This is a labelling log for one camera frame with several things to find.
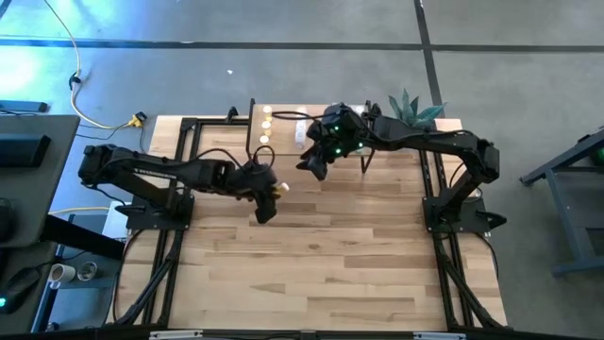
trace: white cable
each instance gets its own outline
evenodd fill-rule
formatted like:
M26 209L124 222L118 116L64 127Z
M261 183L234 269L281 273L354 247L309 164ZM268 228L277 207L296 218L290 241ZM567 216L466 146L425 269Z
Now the white cable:
M59 20L60 24L63 25L63 28L65 28L65 31L69 35L69 39L72 41L72 44L74 45L75 56L77 57L77 69L75 70L75 77L79 78L80 72L82 70L82 60L81 60L81 57L79 56L79 49L77 48L76 40L74 39L72 32L69 30L69 28L67 28L67 25L63 22L63 20L55 12L55 9L52 6L50 6L50 4L48 3L47 0L43 0L43 1L46 4L46 6L48 6L48 8L53 12L53 14L55 14L55 16L57 17L57 20ZM82 113L82 111L79 110L76 105L76 84L77 83L75 83L75 82L72 83L72 94L71 94L70 100L72 103L72 108L74 108L75 113L77 113L77 115L80 116L80 118L82 118L83 120L87 121L88 123L90 123L98 128L118 129L118 128L125 127L124 125L121 125L119 127L108 127L108 126L105 126L105 125L102 125L100 123L93 121L93 119L87 117L84 113Z
M59 211L55 211L55 212L49 212L48 214L60 214L60 213L70 213L70 212L86 212L86 211L97 211L97 210L108 211L109 208L107 208L107 207L69 208L69 209L63 209L63 210L59 210Z

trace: concrete floor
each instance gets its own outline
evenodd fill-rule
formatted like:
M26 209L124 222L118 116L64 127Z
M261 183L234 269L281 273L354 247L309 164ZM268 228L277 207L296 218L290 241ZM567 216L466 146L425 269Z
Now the concrete floor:
M53 0L80 39L166 42L419 43L412 0ZM428 33L439 44L604 44L599 0L424 0ZM64 38L39 0L13 1L0 39ZM403 87L430 103L422 51L81 49L85 86L79 107L108 125L144 111L222 114L260 102L330 103L371 99ZM67 78L71 48L0 47L0 98L41 100L51 113L72 113ZM493 233L503 302L517 330L602 338L604 273L554 279L550 268L571 259L544 183L517 180L604 125L598 98L602 54L435 52L447 117L501 150L501 178L483 190L489 210L506 215ZM145 145L151 136L147 127ZM107 135L96 129L79 133ZM135 130L110 141L138 147ZM109 205L79 185L85 145L76 139L53 209ZM129 199L109 188L111 194Z

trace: white cup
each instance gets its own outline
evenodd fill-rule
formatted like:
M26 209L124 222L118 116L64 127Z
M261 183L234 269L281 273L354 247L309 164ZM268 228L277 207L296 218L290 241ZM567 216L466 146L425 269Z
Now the white cup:
M72 266L55 263L52 267L50 267L50 274L48 275L50 288L59 289L62 283L73 280L75 276L76 269Z

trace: green plant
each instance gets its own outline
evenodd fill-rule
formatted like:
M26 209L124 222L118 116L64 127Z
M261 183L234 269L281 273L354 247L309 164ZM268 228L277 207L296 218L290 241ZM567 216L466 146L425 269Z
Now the green plant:
M394 114L396 118L403 121L403 123L407 124L410 127L414 128L428 128L432 125L432 121L434 118L438 117L443 109L445 108L445 104L437 105L430 108L427 108L420 113L417 113L417 104L419 103L419 96L416 96L412 102L409 102L409 94L407 93L407 89L403 89L403 108L401 109L394 99L393 96L389 95L390 105L393 107Z

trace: wooden table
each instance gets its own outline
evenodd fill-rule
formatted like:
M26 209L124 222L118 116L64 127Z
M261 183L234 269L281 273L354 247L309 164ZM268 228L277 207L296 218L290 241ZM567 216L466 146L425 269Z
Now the wooden table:
M151 154L174 157L181 118L158 118ZM437 126L455 129L461 122L442 119ZM245 127L205 127L200 150L223 147L243 162L246 137ZM444 161L447 174L460 162L447 156ZM195 193L170 327L444 330L434 249L423 223L418 152L378 152L364 176L358 158L340 159L323 182L296 170L297 162L296 156L277 157L277 177L292 190L279 200L277 216L266 225L256 222L254 203ZM436 181L434 188L438 192ZM489 248L475 235L459 236L468 284L505 324ZM147 283L157 237L148 230L132 245L119 287L118 315ZM455 288L452 296L461 320ZM157 306L162 297L163 286Z

